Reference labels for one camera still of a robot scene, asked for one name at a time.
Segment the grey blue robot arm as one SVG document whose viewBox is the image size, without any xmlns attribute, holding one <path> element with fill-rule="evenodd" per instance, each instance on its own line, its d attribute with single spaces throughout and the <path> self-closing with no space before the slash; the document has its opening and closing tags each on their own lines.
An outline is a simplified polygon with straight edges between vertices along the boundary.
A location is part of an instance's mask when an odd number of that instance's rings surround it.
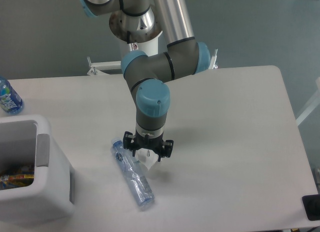
<svg viewBox="0 0 320 232">
<path fill-rule="evenodd" d="M 150 41 L 160 31 L 167 51 L 153 56 L 130 51 L 121 70 L 136 106 L 135 133 L 126 132 L 124 147 L 131 152 L 150 149 L 159 158 L 170 157 L 174 142 L 163 140 L 170 106 L 168 81 L 209 68 L 208 47 L 196 41 L 185 0 L 79 0 L 89 17 L 110 14 L 109 26 L 128 44 Z"/>
</svg>

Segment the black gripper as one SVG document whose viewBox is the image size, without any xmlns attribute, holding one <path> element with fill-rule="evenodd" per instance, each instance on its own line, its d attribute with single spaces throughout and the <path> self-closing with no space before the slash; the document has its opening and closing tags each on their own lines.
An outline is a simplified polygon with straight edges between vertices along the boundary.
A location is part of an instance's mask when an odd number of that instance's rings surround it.
<svg viewBox="0 0 320 232">
<path fill-rule="evenodd" d="M 164 157 L 171 157 L 174 148 L 174 141 L 163 141 L 163 134 L 156 138 L 153 138 L 149 135 L 141 136 L 138 133 L 133 135 L 131 132 L 126 131 L 123 137 L 123 147 L 124 149 L 131 151 L 132 156 L 135 156 L 136 151 L 142 148 L 156 151 L 158 155 L 157 161 L 160 162 Z"/>
</svg>

